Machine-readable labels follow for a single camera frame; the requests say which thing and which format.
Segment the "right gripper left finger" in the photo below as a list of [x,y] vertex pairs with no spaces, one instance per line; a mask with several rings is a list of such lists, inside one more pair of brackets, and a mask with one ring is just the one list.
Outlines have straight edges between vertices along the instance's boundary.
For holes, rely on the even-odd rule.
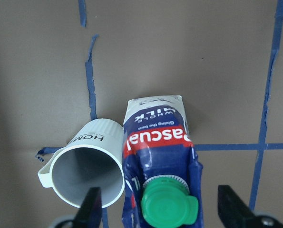
[[90,188],[87,192],[74,221],[74,228],[98,228],[102,219],[100,187]]

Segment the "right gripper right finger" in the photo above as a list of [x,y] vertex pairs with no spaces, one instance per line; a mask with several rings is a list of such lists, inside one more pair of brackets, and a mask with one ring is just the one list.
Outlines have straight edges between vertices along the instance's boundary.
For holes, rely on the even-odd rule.
[[229,185],[218,186],[218,216],[226,228],[273,228],[274,219],[257,216]]

